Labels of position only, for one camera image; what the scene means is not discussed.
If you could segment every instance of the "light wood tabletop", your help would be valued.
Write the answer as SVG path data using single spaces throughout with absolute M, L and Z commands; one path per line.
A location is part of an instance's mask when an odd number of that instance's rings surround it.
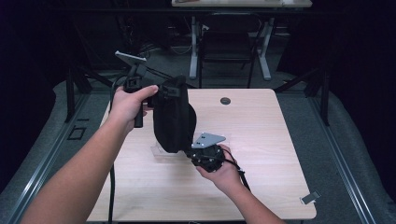
M 173 7 L 311 7 L 310 0 L 172 0 Z
M 220 99 L 231 100 L 223 105 Z M 256 197 L 283 219 L 311 219 L 312 203 L 276 95 L 267 89 L 189 90 L 197 133 L 224 135 Z M 115 161 L 117 221 L 243 220 L 235 205 L 184 155 L 158 153 L 152 112 L 132 130 Z M 106 221 L 109 177 L 89 221 Z

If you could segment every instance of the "white table leg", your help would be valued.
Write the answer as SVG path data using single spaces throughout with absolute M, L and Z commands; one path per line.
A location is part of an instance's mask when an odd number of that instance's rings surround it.
M 271 38 L 271 33 L 274 27 L 274 18 L 271 18 L 264 25 L 264 40 L 262 41 L 262 49 L 258 50 L 260 66 L 262 67 L 262 75 L 264 80 L 271 80 L 270 70 L 268 68 L 268 63 L 265 59 L 265 53 L 268 49 L 268 43 Z
M 191 20 L 191 63 L 190 63 L 190 79 L 197 78 L 197 64 L 198 64 L 198 54 L 197 54 L 197 34 L 196 34 L 196 23 L 195 17 Z

